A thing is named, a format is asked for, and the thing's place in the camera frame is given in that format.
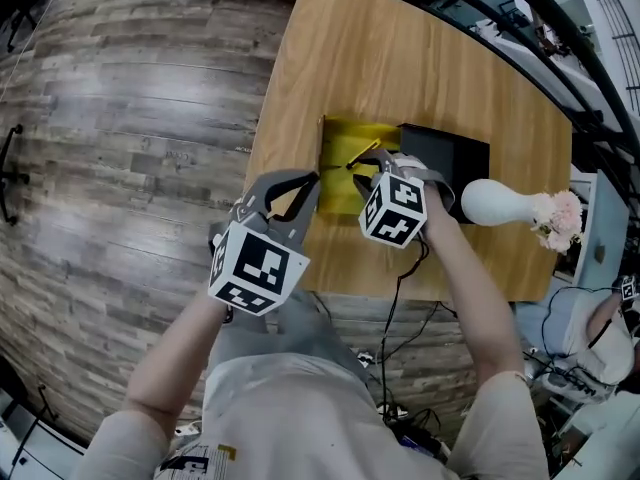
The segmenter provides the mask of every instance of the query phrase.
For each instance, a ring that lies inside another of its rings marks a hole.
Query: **black cable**
[[[333,324],[333,316],[331,315],[331,311],[329,311],[329,308],[327,307],[327,305],[322,302],[322,299],[318,296],[318,294],[316,292],[311,292],[314,296],[314,298],[316,299],[316,302],[318,304],[320,304],[320,306],[322,307],[322,309],[324,309],[324,311],[327,313],[327,316],[329,317],[329,322],[331,324]]]
[[[547,314],[545,315],[544,319],[542,320],[542,329],[541,329],[541,335],[542,335],[542,346],[544,347],[544,352],[545,354],[547,354],[547,356],[550,359],[568,359],[569,357],[575,355],[574,354],[551,354],[549,352],[549,349],[547,348],[547,342],[545,340],[544,337],[544,328],[545,325],[547,323],[547,321],[549,320],[549,317],[551,316],[551,306],[553,304],[553,300],[556,298],[556,295],[558,295],[560,292],[565,291],[565,290],[582,290],[585,292],[589,292],[589,293],[596,293],[596,292],[601,292],[603,290],[619,290],[619,288],[615,288],[612,286],[607,286],[605,288],[596,288],[596,289],[592,289],[592,288],[584,288],[582,286],[563,286],[562,288],[558,288],[556,290],[556,292],[551,296],[551,299],[549,300],[549,304],[547,305]]]
[[[571,372],[573,370],[580,370],[587,377],[589,377],[589,380],[592,380],[593,382],[597,382],[598,384],[604,386],[605,388],[615,388],[615,387],[618,386],[617,384],[607,384],[606,382],[602,382],[601,380],[596,379],[588,370],[585,370],[579,364],[577,364],[577,365],[573,366],[572,368],[570,368],[569,371],[567,372],[567,374],[571,374]]]
[[[431,417],[431,415],[433,415],[433,417],[436,419],[436,423],[438,424],[438,432],[439,432],[440,430],[442,430],[442,423],[440,422],[438,413],[433,409],[427,409],[427,413],[425,414],[424,418],[422,418],[422,421],[418,424],[418,427],[424,428],[424,426],[427,423],[429,423],[429,418]]]
[[[380,379],[378,379],[378,377],[376,377],[373,373],[369,372],[369,376],[370,376],[373,380],[375,380],[375,381],[376,381],[380,386],[382,386],[382,382],[380,381]],[[390,388],[387,388],[387,391],[389,392],[389,395],[391,395],[391,403],[392,403],[393,405],[397,405],[397,404],[396,404],[396,399],[395,399],[395,397],[393,396],[393,391],[391,391],[391,389],[390,389]]]
[[[424,412],[429,412],[432,409],[430,407],[425,407],[424,409],[420,409],[417,413],[415,413],[413,416],[411,416],[412,420],[416,420],[418,418],[418,416],[420,416],[422,413]]]
[[[552,366],[553,364],[553,360],[550,359],[548,363],[545,363],[544,361],[542,361],[541,359],[535,357],[533,354],[529,354],[528,352],[523,352],[523,354],[531,359],[534,359],[535,361],[538,361],[542,366],[544,366],[544,370],[542,370],[539,374],[537,374],[535,377],[533,377],[532,380],[537,380],[538,377],[540,377],[541,375],[545,374],[547,371],[549,373],[555,373],[556,375],[560,375],[562,377],[564,377],[564,379],[567,382],[571,382],[572,384],[574,384],[575,386],[577,386],[579,389],[582,389],[583,387],[586,387],[587,389],[590,389],[589,386],[586,385],[586,383],[576,377],[575,375],[571,374],[571,371],[573,370],[573,368],[567,372],[565,372],[564,370],[561,370],[560,368],[556,368],[555,366]]]
[[[387,323],[384,326],[384,333],[382,335],[382,341],[380,342],[380,357],[381,357],[381,367],[382,367],[382,410],[383,410],[383,415],[382,415],[382,420],[383,421],[387,421],[388,417],[387,417],[387,375],[386,375],[386,370],[385,370],[385,354],[384,354],[384,346],[385,343],[387,341],[387,333],[389,332],[389,327],[391,326],[391,322],[393,320],[393,316],[396,312],[396,305],[398,304],[398,296],[400,294],[400,285],[402,284],[402,281],[404,279],[406,279],[407,277],[411,276],[414,274],[414,272],[418,269],[418,267],[420,266],[420,264],[422,263],[422,261],[429,256],[429,246],[426,244],[426,242],[422,239],[422,237],[420,236],[420,234],[417,235],[418,241],[420,242],[420,256],[418,257],[418,259],[416,260],[416,262],[413,264],[413,266],[404,274],[402,274],[401,276],[398,276],[398,279],[396,281],[396,293],[393,297],[393,303],[391,304],[391,309],[389,310],[389,316],[387,318]]]
[[[416,340],[417,338],[420,337],[420,335],[422,334],[422,331],[424,331],[424,328],[427,326],[427,324],[429,323],[429,320],[431,320],[431,317],[435,314],[436,310],[438,309],[438,304],[436,303],[436,307],[433,308],[431,310],[431,313],[429,314],[429,316],[427,318],[425,318],[424,322],[422,323],[422,327],[420,327],[420,330],[415,333],[413,336],[411,336],[411,338],[406,339],[405,341],[403,341],[402,343],[400,343],[400,345],[398,345],[396,348],[394,348],[391,352],[389,352],[387,354],[387,357],[383,358],[384,361],[386,361],[387,359],[389,359],[393,354],[395,354],[398,350],[400,350],[402,347],[404,347],[405,345],[408,345],[409,343],[411,343],[412,341]]]
[[[440,304],[442,306],[442,309],[446,309],[449,313],[451,313],[455,318],[458,318],[458,313],[456,313],[453,309],[448,308],[447,306],[445,306],[442,301],[438,301],[438,304]]]

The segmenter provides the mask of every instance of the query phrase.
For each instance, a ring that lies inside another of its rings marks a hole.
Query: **wooden floor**
[[[9,196],[18,226],[0,225],[0,351],[82,440],[208,275],[207,227],[241,194],[294,2],[55,0],[13,74],[24,43],[2,46],[0,130],[24,125],[11,156],[31,183]],[[389,301],[322,299],[345,341],[375,352]],[[430,311],[401,304],[389,350]],[[438,311],[389,359],[389,386],[435,409],[451,442],[474,392],[469,365]]]

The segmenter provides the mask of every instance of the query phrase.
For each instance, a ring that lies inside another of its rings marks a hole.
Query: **forearm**
[[[596,339],[607,322],[613,318],[621,302],[622,295],[620,292],[615,292],[598,304],[587,323],[587,338],[589,338],[589,341]]]
[[[523,371],[513,313],[458,223],[447,218],[427,233],[449,282],[478,384],[500,371]]]
[[[147,412],[173,433],[189,401],[226,315],[226,306],[203,287],[136,367],[125,408]]]

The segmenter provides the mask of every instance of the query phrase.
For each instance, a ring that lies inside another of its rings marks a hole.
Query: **gray shirt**
[[[349,371],[300,354],[233,359],[207,380],[202,435],[168,455],[150,417],[104,420],[74,478],[327,480],[548,478],[529,390],[504,372],[479,390],[445,467],[402,447]]]

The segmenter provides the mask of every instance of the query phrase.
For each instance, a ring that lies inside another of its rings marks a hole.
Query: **yellow tray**
[[[365,201],[353,184],[353,175],[372,176],[377,168],[356,164],[347,170],[345,165],[376,139],[381,140],[381,148],[397,150],[400,148],[400,128],[340,117],[324,118],[318,213],[360,214]]]

